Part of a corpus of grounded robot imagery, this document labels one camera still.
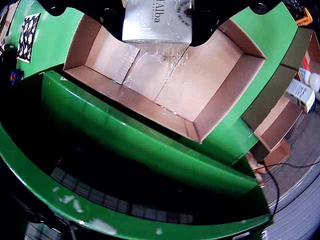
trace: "cardboard flap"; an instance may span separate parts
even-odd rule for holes
[[[262,143],[270,152],[277,147],[278,143],[295,124],[301,113],[301,108],[289,101],[275,121],[261,135]]]
[[[117,40],[102,26],[85,65],[121,84],[138,52],[138,48]]]
[[[232,19],[225,21],[220,27],[232,41],[234,41],[246,54],[266,58],[257,44]]]
[[[86,63],[100,28],[100,23],[87,15],[83,15],[70,44],[63,70]]]
[[[254,80],[264,62],[264,58],[246,54],[242,55],[219,90],[194,121],[195,129],[197,130],[200,140],[208,136],[227,115],[229,110],[233,108]]]
[[[297,71],[280,65],[241,118],[255,131],[285,93]]]

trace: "label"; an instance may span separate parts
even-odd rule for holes
[[[151,19],[155,23],[160,23],[161,16],[165,14],[166,0],[153,0]]]
[[[301,99],[306,90],[307,86],[299,84],[299,82],[292,81],[287,91]]]

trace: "cardboard box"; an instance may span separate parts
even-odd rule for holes
[[[205,44],[189,47],[178,61],[165,61],[174,66],[160,64],[154,57],[141,57],[138,48],[116,40],[100,23],[83,16],[64,71],[136,113],[201,143],[237,103],[266,60],[232,20]]]
[[[302,108],[306,114],[310,111],[316,100],[315,91],[296,79],[292,80],[284,95]]]
[[[278,69],[241,118],[255,131],[285,93],[308,50],[310,70],[320,73],[320,50],[314,31],[299,27]]]

